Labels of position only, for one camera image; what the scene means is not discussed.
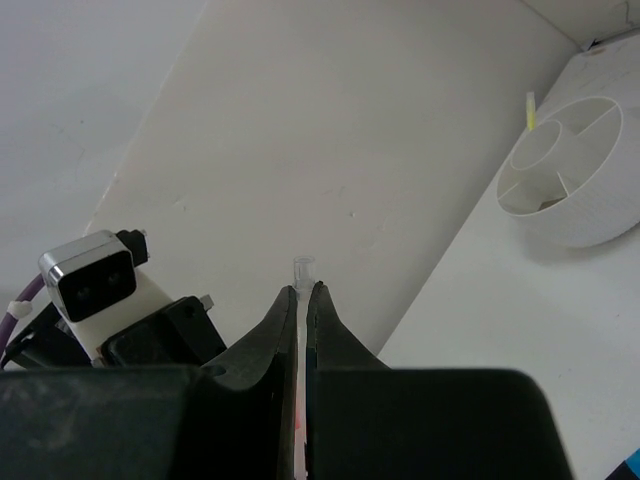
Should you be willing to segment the yellow thin highlighter pen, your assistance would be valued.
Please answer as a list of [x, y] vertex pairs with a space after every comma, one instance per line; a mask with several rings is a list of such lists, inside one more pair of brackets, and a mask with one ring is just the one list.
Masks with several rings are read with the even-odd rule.
[[526, 93], [525, 110], [527, 129], [532, 131], [536, 126], [536, 98], [533, 91]]

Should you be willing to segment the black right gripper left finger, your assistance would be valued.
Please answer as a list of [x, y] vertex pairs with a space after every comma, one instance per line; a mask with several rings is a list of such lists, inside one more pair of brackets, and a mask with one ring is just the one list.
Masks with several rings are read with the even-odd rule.
[[202, 366], [34, 369], [1, 377], [5, 479], [290, 479], [297, 299]]

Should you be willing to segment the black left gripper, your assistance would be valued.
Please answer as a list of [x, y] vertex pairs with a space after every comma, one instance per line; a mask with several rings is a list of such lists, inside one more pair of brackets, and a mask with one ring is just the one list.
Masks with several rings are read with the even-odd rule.
[[[157, 310], [108, 338], [98, 351], [108, 366], [201, 366], [225, 343], [200, 299], [189, 296]], [[92, 361], [53, 304], [48, 304], [7, 345], [1, 360], [25, 369], [90, 367]]]

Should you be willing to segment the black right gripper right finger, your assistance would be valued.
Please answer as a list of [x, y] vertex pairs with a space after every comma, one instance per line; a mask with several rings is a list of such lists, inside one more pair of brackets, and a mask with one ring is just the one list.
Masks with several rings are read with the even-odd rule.
[[545, 395], [522, 372], [393, 369], [317, 283], [307, 314], [307, 465], [313, 479], [569, 479]]

